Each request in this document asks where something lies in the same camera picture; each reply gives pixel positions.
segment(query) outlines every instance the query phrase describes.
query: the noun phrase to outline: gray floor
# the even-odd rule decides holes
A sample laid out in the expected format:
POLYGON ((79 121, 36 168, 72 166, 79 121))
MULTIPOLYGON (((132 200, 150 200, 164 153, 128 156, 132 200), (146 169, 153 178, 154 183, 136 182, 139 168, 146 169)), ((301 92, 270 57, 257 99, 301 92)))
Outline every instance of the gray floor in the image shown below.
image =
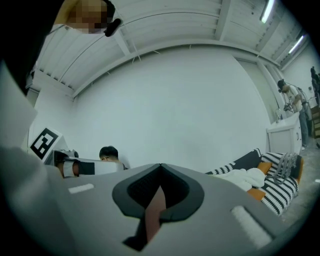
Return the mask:
POLYGON ((313 138, 309 139, 308 147, 300 153, 304 164, 298 196, 292 200, 287 211, 281 215, 282 220, 288 226, 310 213, 320 192, 320 183, 315 182, 315 179, 320 179, 320 149, 317 149, 313 138))

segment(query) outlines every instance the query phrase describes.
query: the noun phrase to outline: person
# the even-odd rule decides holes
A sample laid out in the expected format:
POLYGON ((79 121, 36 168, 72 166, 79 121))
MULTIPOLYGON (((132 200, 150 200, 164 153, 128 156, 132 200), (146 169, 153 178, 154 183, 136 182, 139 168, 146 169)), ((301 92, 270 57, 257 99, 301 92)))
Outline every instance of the person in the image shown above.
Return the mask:
POLYGON ((99 158, 101 161, 120 163, 123 165, 124 170, 128 170, 128 168, 119 160, 118 150, 114 146, 104 146, 101 148, 99 158))
POLYGON ((306 111, 302 106, 302 99, 299 95, 298 90, 293 85, 288 85, 285 81, 279 80, 277 83, 279 89, 282 93, 285 93, 289 100, 292 101, 292 108, 295 113, 299 112, 299 121, 300 121, 300 128, 301 128, 301 136, 302 136, 302 150, 308 145, 308 126, 307 126, 307 117, 306 111))
POLYGON ((102 33, 110 37, 120 26, 120 19, 112 19, 115 6, 109 0, 64 0, 54 24, 66 25, 86 34, 102 33))

